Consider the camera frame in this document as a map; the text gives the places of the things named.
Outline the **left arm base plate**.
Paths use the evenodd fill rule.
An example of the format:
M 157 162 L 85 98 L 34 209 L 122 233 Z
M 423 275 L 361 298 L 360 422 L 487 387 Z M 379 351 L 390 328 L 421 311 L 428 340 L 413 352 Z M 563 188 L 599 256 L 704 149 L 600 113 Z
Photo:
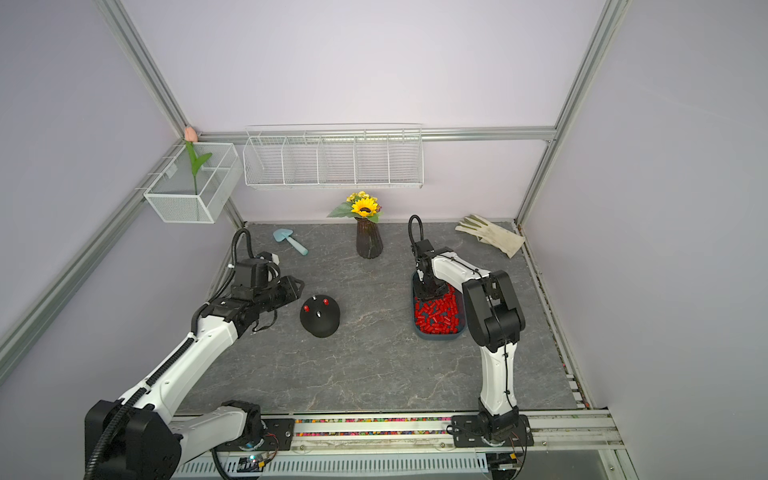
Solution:
M 219 452 L 288 451 L 294 438 L 296 421 L 290 417 L 263 418 L 260 437 L 243 434 L 217 447 Z

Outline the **white mesh wall basket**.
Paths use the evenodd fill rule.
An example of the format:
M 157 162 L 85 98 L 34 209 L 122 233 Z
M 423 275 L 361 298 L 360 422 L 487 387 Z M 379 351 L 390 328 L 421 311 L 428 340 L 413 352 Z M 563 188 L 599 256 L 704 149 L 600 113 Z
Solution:
M 243 161 L 231 143 L 186 142 L 144 192 L 169 224 L 213 224 L 238 181 Z

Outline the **artificial pink tulip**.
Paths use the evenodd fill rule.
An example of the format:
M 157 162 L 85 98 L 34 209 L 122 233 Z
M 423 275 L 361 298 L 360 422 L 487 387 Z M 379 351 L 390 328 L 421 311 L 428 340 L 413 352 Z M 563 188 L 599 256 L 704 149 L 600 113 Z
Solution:
M 185 140 L 185 150 L 187 152 L 189 162 L 190 162 L 190 171 L 193 178 L 193 188 L 194 193 L 198 194 L 198 183 L 197 183 L 197 174 L 200 171 L 200 169 L 205 165 L 205 163 L 211 158 L 211 153 L 204 153 L 202 155 L 198 155 L 196 153 L 196 150 L 194 148 L 194 145 L 198 142 L 198 135 L 196 130 L 191 127 L 187 126 L 184 129 L 184 140 Z

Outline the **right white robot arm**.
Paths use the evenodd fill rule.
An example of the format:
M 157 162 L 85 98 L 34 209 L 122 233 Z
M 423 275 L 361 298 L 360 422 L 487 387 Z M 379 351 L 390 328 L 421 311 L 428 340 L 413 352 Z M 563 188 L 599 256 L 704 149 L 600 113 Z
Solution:
M 525 318 L 509 275 L 477 267 L 456 252 L 413 241 L 416 324 L 429 335 L 469 331 L 480 348 L 480 412 L 493 421 L 519 415 L 513 362 Z

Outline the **pile of red sleeves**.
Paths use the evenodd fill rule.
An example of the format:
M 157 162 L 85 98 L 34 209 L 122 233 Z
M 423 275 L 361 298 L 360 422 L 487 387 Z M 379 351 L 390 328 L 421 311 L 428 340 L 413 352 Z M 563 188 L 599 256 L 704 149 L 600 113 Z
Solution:
M 448 337 L 459 334 L 464 328 L 456 289 L 448 286 L 448 292 L 436 300 L 422 301 L 414 297 L 414 324 L 416 331 L 427 337 Z

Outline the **teal handled small tool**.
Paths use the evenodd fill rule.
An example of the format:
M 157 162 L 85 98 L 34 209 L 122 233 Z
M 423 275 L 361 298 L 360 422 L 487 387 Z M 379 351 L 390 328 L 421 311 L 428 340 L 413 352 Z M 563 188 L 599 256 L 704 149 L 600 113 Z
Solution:
M 309 253 L 309 250 L 293 237 L 293 231 L 290 229 L 280 228 L 275 230 L 273 238 L 277 242 L 287 242 L 302 256 L 307 256 Z

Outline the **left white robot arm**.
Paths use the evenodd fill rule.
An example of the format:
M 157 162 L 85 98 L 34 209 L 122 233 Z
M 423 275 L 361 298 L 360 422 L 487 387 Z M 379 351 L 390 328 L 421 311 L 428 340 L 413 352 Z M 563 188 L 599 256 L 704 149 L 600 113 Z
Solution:
M 235 260 L 229 294 L 195 314 L 190 333 L 147 377 L 115 401 L 97 402 L 85 417 L 87 479 L 169 479 L 177 468 L 217 447 L 277 447 L 258 405 L 227 401 L 215 410 L 178 421 L 175 414 L 214 361 L 258 319 L 297 300 L 303 282 L 283 276 L 276 255 L 261 252 Z

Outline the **beige work glove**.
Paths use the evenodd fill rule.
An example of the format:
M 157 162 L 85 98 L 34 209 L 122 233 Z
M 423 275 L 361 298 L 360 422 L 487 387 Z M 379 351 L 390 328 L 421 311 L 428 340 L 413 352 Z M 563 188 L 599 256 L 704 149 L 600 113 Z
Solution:
M 472 235 L 481 243 L 497 248 L 508 258 L 512 258 L 525 243 L 523 236 L 475 214 L 464 217 L 456 225 L 455 230 Z

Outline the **dark ribbed vase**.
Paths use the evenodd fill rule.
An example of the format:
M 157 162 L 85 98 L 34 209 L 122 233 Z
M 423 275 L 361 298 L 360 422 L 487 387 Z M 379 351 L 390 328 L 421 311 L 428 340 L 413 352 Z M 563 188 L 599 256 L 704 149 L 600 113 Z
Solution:
M 383 240 L 377 223 L 357 218 L 356 251 L 364 259 L 374 259 L 383 252 Z

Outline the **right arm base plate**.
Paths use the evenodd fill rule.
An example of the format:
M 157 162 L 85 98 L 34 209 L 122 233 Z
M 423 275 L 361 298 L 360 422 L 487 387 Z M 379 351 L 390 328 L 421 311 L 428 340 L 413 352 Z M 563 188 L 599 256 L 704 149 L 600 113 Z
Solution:
M 528 417 L 515 409 L 503 415 L 486 412 L 454 415 L 446 432 L 459 448 L 529 447 L 534 444 Z

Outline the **yellow sunflower bouquet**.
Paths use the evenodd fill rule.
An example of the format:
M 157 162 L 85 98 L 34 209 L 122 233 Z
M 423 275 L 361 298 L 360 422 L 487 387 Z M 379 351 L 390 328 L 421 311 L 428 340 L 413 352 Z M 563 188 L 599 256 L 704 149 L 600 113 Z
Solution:
M 349 195 L 342 203 L 334 208 L 328 218 L 354 218 L 378 223 L 382 207 L 378 199 L 365 191 Z

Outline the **teal plastic tray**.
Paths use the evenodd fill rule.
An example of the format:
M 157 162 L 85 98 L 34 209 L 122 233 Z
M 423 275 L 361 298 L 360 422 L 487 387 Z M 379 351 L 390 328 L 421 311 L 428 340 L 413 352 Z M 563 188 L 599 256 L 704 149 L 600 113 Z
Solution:
M 466 329 L 466 315 L 463 296 L 450 283 L 440 298 L 422 301 L 417 293 L 420 287 L 419 275 L 412 276 L 413 326 L 415 333 L 423 340 L 454 340 Z

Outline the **black dome screw fixture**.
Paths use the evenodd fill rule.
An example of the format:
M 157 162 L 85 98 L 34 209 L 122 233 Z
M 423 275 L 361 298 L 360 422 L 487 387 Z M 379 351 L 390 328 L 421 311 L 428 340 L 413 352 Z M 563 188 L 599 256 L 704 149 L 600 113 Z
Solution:
M 329 299 L 330 305 L 323 305 L 323 299 Z M 303 306 L 309 306 L 310 312 L 305 313 Z M 301 307 L 300 323 L 302 327 L 317 338 L 327 338 L 333 335 L 340 326 L 340 307 L 335 299 L 328 295 L 315 295 L 307 299 Z

